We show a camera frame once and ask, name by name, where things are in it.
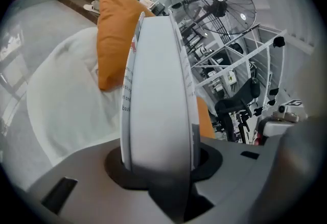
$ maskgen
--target office chair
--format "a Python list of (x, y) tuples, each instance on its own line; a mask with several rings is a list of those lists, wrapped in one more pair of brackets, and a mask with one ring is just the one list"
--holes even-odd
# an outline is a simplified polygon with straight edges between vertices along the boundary
[(243, 112), (237, 114), (236, 118), (239, 122), (242, 141), (245, 143), (243, 127), (246, 127), (249, 131), (246, 120), (252, 117), (252, 113), (247, 105), (253, 99), (259, 97), (259, 95), (259, 81), (256, 78), (250, 78), (233, 97), (222, 99), (216, 103), (215, 110), (217, 112), (218, 121), (220, 122), (221, 127), (225, 130), (228, 141), (236, 141), (234, 126), (229, 113), (244, 110)]

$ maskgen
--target glossy tile floor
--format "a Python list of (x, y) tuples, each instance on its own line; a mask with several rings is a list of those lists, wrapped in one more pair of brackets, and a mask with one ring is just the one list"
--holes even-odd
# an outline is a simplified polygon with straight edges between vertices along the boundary
[(94, 26), (57, 1), (34, 5), (1, 23), (0, 160), (11, 181), (23, 189), (52, 167), (30, 124), (29, 78), (60, 42)]

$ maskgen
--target orange pillow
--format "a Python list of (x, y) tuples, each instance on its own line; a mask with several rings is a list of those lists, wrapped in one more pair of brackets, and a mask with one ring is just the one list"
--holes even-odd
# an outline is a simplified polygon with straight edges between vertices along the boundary
[(214, 128), (211, 123), (209, 112), (208, 112), (208, 106), (206, 105), (205, 101), (200, 97), (196, 97), (196, 101), (198, 103), (200, 136), (215, 138)]
[(127, 57), (139, 15), (155, 16), (138, 0), (100, 0), (98, 77), (101, 90), (123, 84)]

